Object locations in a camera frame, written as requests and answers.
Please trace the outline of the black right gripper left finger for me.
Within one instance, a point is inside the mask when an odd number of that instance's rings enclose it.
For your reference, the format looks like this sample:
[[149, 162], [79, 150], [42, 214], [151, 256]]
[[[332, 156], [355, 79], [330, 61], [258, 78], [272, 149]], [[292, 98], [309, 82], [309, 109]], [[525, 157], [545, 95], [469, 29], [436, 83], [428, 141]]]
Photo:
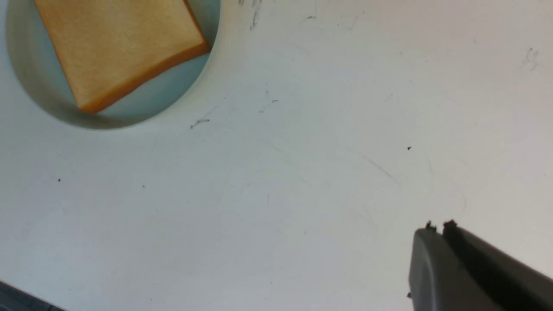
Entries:
[[413, 235], [408, 285], [415, 311], [503, 311], [431, 221]]

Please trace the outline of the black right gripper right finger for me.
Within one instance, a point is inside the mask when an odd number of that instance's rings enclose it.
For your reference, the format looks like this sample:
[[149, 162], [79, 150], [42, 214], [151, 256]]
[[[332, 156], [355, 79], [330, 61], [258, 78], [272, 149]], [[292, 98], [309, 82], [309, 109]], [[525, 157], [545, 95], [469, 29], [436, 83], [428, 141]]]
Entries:
[[552, 278], [516, 260], [454, 220], [442, 236], [486, 295], [504, 311], [550, 311]]

